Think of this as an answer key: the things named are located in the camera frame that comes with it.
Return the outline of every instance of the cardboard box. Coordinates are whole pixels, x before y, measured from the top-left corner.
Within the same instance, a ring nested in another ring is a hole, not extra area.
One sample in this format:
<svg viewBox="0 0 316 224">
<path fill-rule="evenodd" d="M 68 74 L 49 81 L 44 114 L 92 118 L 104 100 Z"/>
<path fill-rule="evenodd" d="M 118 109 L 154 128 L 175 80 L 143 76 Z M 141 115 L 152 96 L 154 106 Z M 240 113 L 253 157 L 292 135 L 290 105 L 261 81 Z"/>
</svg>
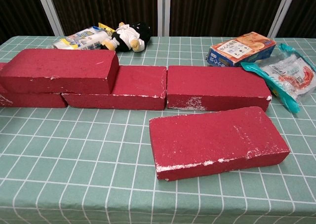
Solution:
<svg viewBox="0 0 316 224">
<path fill-rule="evenodd" d="M 238 67 L 241 62 L 255 62 L 270 57 L 276 43 L 255 32 L 210 47 L 207 62 L 211 66 Z"/>
</svg>

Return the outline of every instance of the plastic packaging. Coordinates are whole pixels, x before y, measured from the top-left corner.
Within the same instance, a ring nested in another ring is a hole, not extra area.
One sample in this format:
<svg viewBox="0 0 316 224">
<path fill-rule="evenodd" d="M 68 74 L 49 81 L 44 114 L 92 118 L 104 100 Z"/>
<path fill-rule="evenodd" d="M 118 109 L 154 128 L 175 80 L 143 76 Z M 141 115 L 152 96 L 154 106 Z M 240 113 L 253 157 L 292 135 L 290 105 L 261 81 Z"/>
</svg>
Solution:
<svg viewBox="0 0 316 224">
<path fill-rule="evenodd" d="M 62 38 L 50 47 L 58 49 L 99 49 L 101 42 L 111 39 L 113 29 L 99 23 L 99 27 L 93 26 L 79 31 L 73 35 Z"/>
<path fill-rule="evenodd" d="M 316 68 L 294 48 L 285 44 L 278 47 L 281 54 L 255 63 L 242 62 L 241 66 L 261 76 L 285 107 L 298 113 L 298 102 L 316 88 Z"/>
</svg>

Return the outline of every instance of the table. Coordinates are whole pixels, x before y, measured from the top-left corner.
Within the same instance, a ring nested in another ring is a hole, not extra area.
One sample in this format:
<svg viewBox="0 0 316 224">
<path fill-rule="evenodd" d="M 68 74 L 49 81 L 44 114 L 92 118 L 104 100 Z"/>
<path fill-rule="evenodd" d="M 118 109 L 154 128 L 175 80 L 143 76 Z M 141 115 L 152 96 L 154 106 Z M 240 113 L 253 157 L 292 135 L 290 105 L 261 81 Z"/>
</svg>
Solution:
<svg viewBox="0 0 316 224">
<path fill-rule="evenodd" d="M 0 61 L 56 39 L 13 37 Z M 152 37 L 118 56 L 206 66 L 209 46 L 226 39 Z M 316 39 L 276 41 L 316 64 Z M 148 120 L 198 112 L 0 108 L 0 223 L 315 224 L 316 93 L 300 107 L 293 116 L 274 97 L 267 110 L 292 151 L 281 164 L 173 182 L 156 179 Z"/>
</svg>

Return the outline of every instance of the product label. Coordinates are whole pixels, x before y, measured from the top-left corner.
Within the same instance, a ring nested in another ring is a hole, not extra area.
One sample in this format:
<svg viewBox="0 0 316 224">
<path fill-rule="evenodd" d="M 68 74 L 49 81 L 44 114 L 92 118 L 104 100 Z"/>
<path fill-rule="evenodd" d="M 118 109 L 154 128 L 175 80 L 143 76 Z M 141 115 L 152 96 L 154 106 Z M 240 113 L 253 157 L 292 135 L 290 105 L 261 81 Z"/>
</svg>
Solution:
<svg viewBox="0 0 316 224">
<path fill-rule="evenodd" d="M 224 43 L 217 49 L 224 53 L 229 54 L 230 56 L 233 56 L 234 58 L 240 58 L 252 50 L 248 46 L 236 40 L 229 40 L 228 42 Z"/>
</svg>

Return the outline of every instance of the black and white plush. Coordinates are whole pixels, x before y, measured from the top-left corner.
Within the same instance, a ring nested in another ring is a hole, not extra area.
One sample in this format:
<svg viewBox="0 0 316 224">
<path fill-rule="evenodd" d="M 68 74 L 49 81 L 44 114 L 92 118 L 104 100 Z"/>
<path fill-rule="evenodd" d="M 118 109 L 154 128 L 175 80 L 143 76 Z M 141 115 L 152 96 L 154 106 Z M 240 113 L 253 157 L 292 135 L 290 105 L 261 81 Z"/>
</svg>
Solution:
<svg viewBox="0 0 316 224">
<path fill-rule="evenodd" d="M 125 25 L 123 22 L 112 34 L 112 39 L 106 39 L 102 42 L 109 50 L 127 52 L 133 49 L 134 52 L 140 52 L 145 49 L 145 45 L 151 37 L 151 29 L 144 22 L 137 22 Z"/>
</svg>

